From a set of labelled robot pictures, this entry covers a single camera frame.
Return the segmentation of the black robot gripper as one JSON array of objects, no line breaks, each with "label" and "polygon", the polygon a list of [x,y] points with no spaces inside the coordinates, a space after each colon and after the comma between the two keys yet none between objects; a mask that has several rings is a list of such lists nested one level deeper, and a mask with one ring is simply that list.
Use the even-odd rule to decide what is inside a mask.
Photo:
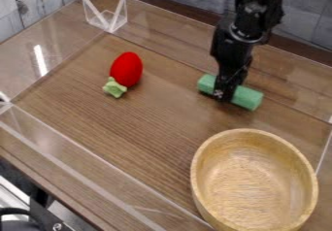
[{"label": "black robot gripper", "polygon": [[218,21],[210,47],[210,55],[218,64],[213,96],[219,102],[229,102],[235,88],[242,85],[253,62],[253,45],[239,42]]}]

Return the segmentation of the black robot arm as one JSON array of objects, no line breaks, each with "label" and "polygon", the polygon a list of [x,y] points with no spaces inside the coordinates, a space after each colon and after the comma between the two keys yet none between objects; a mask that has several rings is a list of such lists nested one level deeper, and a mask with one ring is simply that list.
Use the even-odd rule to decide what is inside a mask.
[{"label": "black robot arm", "polygon": [[210,55],[218,63],[213,96],[229,102],[242,85],[253,61],[253,47],[263,45],[284,17],[282,0],[234,0],[234,20],[227,28],[218,22]]}]

